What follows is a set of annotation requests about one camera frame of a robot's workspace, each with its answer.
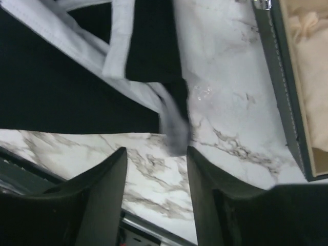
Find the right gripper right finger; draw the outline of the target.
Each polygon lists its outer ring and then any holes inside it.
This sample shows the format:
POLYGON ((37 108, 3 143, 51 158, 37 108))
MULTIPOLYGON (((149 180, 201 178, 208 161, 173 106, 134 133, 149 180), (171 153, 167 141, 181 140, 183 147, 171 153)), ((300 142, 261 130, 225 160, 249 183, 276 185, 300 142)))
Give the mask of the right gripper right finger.
POLYGON ((263 190, 187 150, 199 245, 327 245, 327 185, 263 190))

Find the black underwear white waistband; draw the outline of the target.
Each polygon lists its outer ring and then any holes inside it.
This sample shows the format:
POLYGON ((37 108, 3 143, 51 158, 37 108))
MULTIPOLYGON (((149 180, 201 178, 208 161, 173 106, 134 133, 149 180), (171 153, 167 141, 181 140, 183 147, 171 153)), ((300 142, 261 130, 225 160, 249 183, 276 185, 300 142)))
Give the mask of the black underwear white waistband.
POLYGON ((1 128, 191 140, 172 1, 1 1, 1 128))

